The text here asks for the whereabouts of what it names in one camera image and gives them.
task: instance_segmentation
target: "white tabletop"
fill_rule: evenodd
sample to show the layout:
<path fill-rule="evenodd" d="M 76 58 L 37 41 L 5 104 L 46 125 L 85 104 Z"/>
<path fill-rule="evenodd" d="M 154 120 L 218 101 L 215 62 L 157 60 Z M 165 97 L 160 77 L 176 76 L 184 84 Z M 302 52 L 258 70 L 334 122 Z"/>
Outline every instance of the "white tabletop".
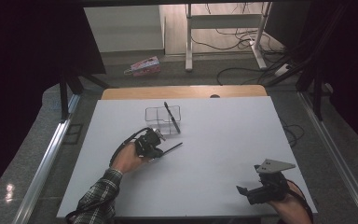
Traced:
<path fill-rule="evenodd" d="M 145 127 L 147 107 L 181 107 L 181 134 L 159 148 L 183 145 L 124 175 L 117 217 L 254 217 L 275 215 L 267 204 L 250 205 L 236 186 L 261 187 L 254 165 L 264 159 L 296 165 L 269 97 L 99 101 L 57 217 L 103 175 L 118 145 Z M 282 172 L 303 190 L 316 213 L 298 166 Z"/>

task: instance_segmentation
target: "gray floor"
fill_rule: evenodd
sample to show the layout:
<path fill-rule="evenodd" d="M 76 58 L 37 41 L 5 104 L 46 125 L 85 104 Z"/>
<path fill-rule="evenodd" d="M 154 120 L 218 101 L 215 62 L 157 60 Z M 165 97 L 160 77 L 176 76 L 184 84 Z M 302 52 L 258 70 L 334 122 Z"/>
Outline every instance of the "gray floor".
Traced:
<path fill-rule="evenodd" d="M 153 55 L 141 53 L 136 56 L 129 54 L 120 57 L 104 55 L 107 75 L 97 77 L 119 87 L 216 85 L 216 74 L 222 69 L 257 68 L 252 54 L 199 55 L 195 57 L 193 73 L 186 73 L 184 57 L 159 55 L 161 73 L 157 76 L 123 75 L 123 71 L 130 64 L 148 56 Z M 236 85 L 258 76 L 260 73 L 257 72 L 232 71 L 223 74 L 221 81 L 225 84 Z M 102 88 L 85 79 L 82 79 L 82 83 L 86 89 L 81 95 L 72 122 L 72 131 L 81 127 L 81 132 L 79 136 L 66 135 L 29 223 L 60 223 L 55 216 L 90 124 L 93 109 L 103 92 Z M 287 124 L 298 124 L 305 130 L 304 136 L 293 147 L 293 153 L 319 211 L 315 223 L 358 223 L 358 208 L 300 103 L 294 88 L 295 83 L 296 77 L 291 77 L 273 88 L 268 88 L 268 95 L 271 96 L 279 116 Z M 0 179 L 0 223 L 9 223 L 13 220 L 34 177 L 60 121 L 59 99 L 57 86 L 45 92 L 43 107 L 33 128 L 24 140 L 16 158 Z M 322 109 L 326 127 L 358 179 L 358 136 L 330 105 L 328 97 L 323 98 Z M 262 223 L 274 223 L 276 219 L 276 217 L 266 217 L 262 219 Z"/>

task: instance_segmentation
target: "black pen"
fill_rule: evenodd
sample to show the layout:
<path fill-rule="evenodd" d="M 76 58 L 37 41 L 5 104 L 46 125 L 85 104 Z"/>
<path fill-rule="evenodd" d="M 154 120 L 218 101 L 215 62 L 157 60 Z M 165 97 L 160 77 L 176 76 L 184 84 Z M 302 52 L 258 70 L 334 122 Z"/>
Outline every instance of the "black pen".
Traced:
<path fill-rule="evenodd" d="M 178 145 L 171 147 L 170 149 L 166 150 L 166 151 L 162 154 L 162 156 L 165 156 L 165 154 L 167 154 L 168 152 L 170 152 L 170 151 L 176 149 L 177 147 L 181 146 L 182 144 L 183 144 L 183 143 L 179 143 Z"/>
<path fill-rule="evenodd" d="M 168 111 L 168 114 L 169 114 L 170 117 L 171 117 L 173 126 L 175 126 L 176 131 L 177 131 L 178 133 L 180 133 L 179 126 L 178 126 L 178 124 L 176 123 L 176 120 L 175 120 L 175 118 L 173 117 L 173 115 L 172 115 L 172 113 L 171 113 L 171 110 L 168 108 L 167 102 L 164 102 L 164 105 L 165 105 L 165 108 L 166 108 L 167 111 Z"/>

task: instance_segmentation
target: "person's arm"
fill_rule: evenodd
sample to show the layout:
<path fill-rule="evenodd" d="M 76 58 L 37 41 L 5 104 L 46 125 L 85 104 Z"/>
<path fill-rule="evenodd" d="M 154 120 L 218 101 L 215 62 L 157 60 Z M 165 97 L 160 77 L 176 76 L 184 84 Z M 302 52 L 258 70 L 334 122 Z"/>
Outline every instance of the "person's arm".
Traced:
<path fill-rule="evenodd" d="M 121 177 L 138 168 L 148 158 L 140 158 L 136 154 L 135 144 L 128 143 L 116 156 L 112 166 L 107 169 L 101 179 L 80 199 L 77 209 L 113 199 L 118 195 Z M 104 206 L 97 207 L 75 217 L 75 224 L 100 224 L 115 215 L 114 200 Z"/>
<path fill-rule="evenodd" d="M 80 199 L 77 209 L 84 209 L 92 204 L 102 202 L 106 199 L 113 199 L 118 194 L 122 173 L 119 170 L 109 168 L 103 177 L 97 181 L 89 191 Z M 114 201 L 106 205 L 79 214 L 75 224 L 104 223 L 105 220 L 115 215 Z"/>
<path fill-rule="evenodd" d="M 289 181 L 287 184 L 292 191 L 298 195 L 302 194 L 296 185 Z M 282 201 L 270 201 L 268 204 L 277 211 L 286 224 L 311 224 L 310 217 L 301 202 L 290 194 L 286 194 Z"/>

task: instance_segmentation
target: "wooden table edge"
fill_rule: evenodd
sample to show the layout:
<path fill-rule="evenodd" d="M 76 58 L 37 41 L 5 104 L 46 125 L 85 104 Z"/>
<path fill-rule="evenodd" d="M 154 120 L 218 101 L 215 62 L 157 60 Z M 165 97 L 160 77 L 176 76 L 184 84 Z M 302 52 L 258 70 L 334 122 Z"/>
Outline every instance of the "wooden table edge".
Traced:
<path fill-rule="evenodd" d="M 141 100 L 220 97 L 268 96 L 261 85 L 244 86 L 164 86 L 107 89 L 102 100 Z"/>

